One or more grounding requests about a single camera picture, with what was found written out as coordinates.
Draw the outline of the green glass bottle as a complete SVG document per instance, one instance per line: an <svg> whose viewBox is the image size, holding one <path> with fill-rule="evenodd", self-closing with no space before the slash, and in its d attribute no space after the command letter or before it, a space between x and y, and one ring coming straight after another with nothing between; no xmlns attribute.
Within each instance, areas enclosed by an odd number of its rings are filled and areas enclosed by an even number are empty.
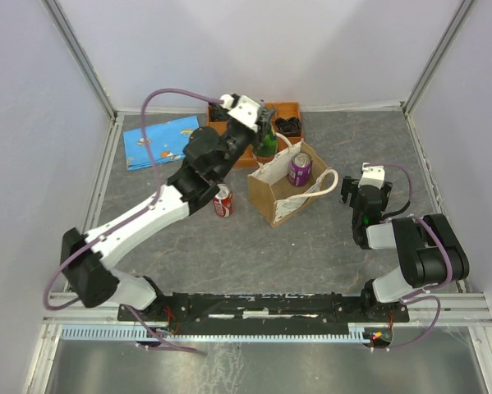
<svg viewBox="0 0 492 394"><path fill-rule="evenodd" d="M274 159L278 153L278 137L273 127L266 133L262 144L253 148L252 152L255 159L261 164L269 163Z"/></svg>

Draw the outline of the purple soda can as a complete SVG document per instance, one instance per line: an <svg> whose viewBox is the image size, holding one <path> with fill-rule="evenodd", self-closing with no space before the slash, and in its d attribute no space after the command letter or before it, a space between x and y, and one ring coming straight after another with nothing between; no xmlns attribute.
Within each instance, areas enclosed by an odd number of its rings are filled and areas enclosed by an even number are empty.
<svg viewBox="0 0 492 394"><path fill-rule="evenodd" d="M308 154L298 153L295 155L289 167L288 178L293 186L303 186L308 182L312 169L312 161Z"/></svg>

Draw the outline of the red soda can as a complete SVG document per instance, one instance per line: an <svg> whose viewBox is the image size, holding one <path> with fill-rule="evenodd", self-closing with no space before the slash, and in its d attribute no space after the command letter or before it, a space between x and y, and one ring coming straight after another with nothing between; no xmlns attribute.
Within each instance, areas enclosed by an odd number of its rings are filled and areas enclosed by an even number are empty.
<svg viewBox="0 0 492 394"><path fill-rule="evenodd" d="M218 193L213 197L214 210L221 218L227 218L233 213L232 191L226 184L218 184Z"/></svg>

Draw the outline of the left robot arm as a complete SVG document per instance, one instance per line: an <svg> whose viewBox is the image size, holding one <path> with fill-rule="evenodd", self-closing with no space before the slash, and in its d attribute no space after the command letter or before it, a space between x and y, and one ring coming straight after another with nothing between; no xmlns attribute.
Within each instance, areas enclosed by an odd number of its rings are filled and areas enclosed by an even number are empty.
<svg viewBox="0 0 492 394"><path fill-rule="evenodd" d="M86 308L112 301L129 305L148 320L163 314L164 300L156 285L116 266L153 234L208 204L247 147L261 146L271 134L274 110L263 103L240 97L224 109L225 132L219 134L210 126L194 130L183 149L182 165L148 199L85 234L72 228L63 235L60 267Z"/></svg>

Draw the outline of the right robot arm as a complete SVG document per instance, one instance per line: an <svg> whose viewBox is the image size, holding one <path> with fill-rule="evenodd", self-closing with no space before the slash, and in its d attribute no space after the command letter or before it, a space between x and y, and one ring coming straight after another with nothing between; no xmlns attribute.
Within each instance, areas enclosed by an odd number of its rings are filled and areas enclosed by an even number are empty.
<svg viewBox="0 0 492 394"><path fill-rule="evenodd" d="M389 308L400 309L429 291L468 277L470 264L456 234L442 213L422 218L398 215L409 209L407 201L398 211L386 213L393 184L383 176L345 176L341 202L352 209L352 238L363 250L395 250L398 266L390 273L369 280L361 290L360 311L378 321Z"/></svg>

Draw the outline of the brown canvas bag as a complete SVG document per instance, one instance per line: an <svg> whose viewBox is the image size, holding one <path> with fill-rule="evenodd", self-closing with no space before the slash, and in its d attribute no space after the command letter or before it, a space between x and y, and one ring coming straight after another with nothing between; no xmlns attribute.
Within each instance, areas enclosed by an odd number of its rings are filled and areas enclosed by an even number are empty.
<svg viewBox="0 0 492 394"><path fill-rule="evenodd" d="M287 147L267 163L258 162L258 168L248 175L248 198L272 228L294 217L318 198L333 192L339 183L338 172L304 141L282 141ZM301 186L290 182L292 160L304 153L310 157L310 174Z"/></svg>

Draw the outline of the black rolled tie right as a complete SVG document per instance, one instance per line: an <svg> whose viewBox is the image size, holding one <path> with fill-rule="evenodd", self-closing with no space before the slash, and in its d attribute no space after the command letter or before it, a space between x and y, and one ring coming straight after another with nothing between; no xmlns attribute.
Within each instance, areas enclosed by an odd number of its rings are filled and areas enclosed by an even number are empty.
<svg viewBox="0 0 492 394"><path fill-rule="evenodd" d="M298 137L301 135L302 122L298 117L277 118L275 120L275 126L278 133L285 135L286 137Z"/></svg>

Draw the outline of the dark rolled tie top-left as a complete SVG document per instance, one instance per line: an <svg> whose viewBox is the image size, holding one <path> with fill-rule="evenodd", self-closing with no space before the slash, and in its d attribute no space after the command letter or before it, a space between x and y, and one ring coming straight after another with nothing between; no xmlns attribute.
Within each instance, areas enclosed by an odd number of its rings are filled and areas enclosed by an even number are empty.
<svg viewBox="0 0 492 394"><path fill-rule="evenodd" d="M217 104L210 104L208 106L208 122L227 122L228 113L224 108L221 108Z"/></svg>

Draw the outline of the blue patterned cloth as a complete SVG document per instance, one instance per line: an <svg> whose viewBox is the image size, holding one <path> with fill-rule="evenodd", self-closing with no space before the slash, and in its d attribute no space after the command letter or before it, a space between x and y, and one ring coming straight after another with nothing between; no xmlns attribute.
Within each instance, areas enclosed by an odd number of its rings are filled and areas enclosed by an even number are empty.
<svg viewBox="0 0 492 394"><path fill-rule="evenodd" d="M200 124L196 116L147 126L145 128L147 143L155 163L163 164L184 159L183 149L189 142L192 132L199 127ZM125 131L123 143L128 171L152 166L140 129Z"/></svg>

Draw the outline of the aluminium frame rail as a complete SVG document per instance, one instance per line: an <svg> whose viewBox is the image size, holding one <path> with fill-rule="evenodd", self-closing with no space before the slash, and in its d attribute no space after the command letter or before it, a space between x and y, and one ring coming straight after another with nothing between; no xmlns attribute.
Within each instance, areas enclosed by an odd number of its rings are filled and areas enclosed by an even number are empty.
<svg viewBox="0 0 492 394"><path fill-rule="evenodd" d="M408 305L409 320L400 323L394 319L397 328L424 328L430 325L434 316L440 327L491 327L492 317L481 293L443 293L437 300L421 300ZM46 311L43 324L89 324L89 325L127 325L117 317L119 306L113 302L93 309L85 308L78 302L64 310Z"/></svg>

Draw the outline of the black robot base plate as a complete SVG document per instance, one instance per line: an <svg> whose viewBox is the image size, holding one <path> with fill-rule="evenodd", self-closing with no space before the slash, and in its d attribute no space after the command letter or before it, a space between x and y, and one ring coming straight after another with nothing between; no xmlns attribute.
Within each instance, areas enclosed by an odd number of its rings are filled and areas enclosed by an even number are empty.
<svg viewBox="0 0 492 394"><path fill-rule="evenodd" d="M171 324L179 335L268 336L347 334L350 323L407 323L407 307L362 295L161 295L138 317Z"/></svg>

